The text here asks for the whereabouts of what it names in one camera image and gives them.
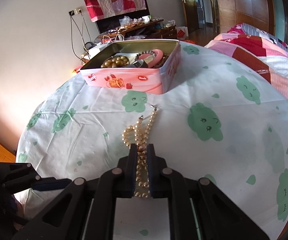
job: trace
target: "green cartoon print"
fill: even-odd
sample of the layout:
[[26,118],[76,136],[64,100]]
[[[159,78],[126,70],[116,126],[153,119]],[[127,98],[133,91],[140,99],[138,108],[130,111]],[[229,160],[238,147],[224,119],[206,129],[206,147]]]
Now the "green cartoon print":
[[69,111],[65,111],[63,114],[54,121],[52,133],[61,131],[71,120],[71,117],[76,113],[76,110],[71,108]]
[[126,112],[144,112],[145,103],[147,103],[147,95],[143,92],[130,90],[122,98],[122,105],[125,107]]
[[265,148],[264,156],[271,165],[273,173],[283,172],[285,152],[279,134],[272,127],[268,127],[263,132],[262,140]]
[[249,101],[254,101],[257,105],[260,105],[260,93],[257,87],[244,76],[236,78],[236,80],[236,86],[242,92],[243,96]]
[[30,130],[36,124],[40,116],[41,116],[41,113],[37,113],[34,116],[32,116],[32,118],[29,120],[29,123],[26,126],[27,130]]
[[26,152],[20,153],[17,162],[24,163],[27,160]]
[[188,55],[190,55],[190,54],[198,55],[199,54],[199,49],[193,45],[186,46],[186,47],[184,47],[183,50],[186,51]]
[[279,176],[277,204],[278,220],[282,220],[284,222],[288,217],[288,169],[285,169],[285,171]]
[[215,141],[223,140],[222,124],[218,116],[202,103],[197,103],[190,108],[187,121],[189,127],[197,133],[198,138],[202,141],[207,141],[210,138]]

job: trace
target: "plastic bag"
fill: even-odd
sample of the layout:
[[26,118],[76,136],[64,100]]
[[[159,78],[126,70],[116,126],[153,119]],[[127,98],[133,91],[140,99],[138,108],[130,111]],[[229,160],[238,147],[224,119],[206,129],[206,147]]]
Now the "plastic bag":
[[163,26],[164,27],[171,27],[171,26],[175,26],[176,22],[175,20],[165,20],[163,21]]
[[176,27],[176,31],[177,31],[177,38],[180,41],[185,40],[188,37],[188,29],[187,27],[183,26],[183,27]]
[[129,18],[128,16],[124,16],[123,19],[120,19],[120,24],[121,26],[129,26],[132,23],[132,19]]
[[142,40],[145,39],[146,35],[135,35],[135,36],[129,36],[125,40]]

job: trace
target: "clutter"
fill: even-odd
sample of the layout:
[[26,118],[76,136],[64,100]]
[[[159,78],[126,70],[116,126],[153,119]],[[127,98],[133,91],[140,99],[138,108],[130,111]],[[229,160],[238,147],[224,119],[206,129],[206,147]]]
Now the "clutter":
[[177,31],[177,38],[180,41],[185,40],[186,38],[188,38],[188,28],[183,26],[183,27],[176,27],[176,31]]

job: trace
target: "black metal frame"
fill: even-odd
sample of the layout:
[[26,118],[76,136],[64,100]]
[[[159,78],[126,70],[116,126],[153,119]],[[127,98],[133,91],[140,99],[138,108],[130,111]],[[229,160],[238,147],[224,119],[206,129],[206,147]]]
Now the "black metal frame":
[[[5,240],[112,240],[116,198],[134,196],[137,147],[131,145],[117,168],[98,179],[42,179],[30,163],[0,163],[0,239]],[[147,147],[150,192],[168,198],[170,239],[268,240],[268,236],[209,179],[184,178],[168,168],[163,158]],[[32,220],[18,217],[8,204],[11,194],[27,188],[45,191],[64,188]],[[13,222],[23,224],[20,231]]]

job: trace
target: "strawberry illustration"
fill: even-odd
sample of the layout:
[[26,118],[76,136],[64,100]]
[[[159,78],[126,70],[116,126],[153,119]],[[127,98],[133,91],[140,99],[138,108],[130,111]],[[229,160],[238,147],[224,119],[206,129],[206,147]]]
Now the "strawberry illustration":
[[132,89],[132,88],[133,88],[133,85],[131,83],[126,84],[126,89]]

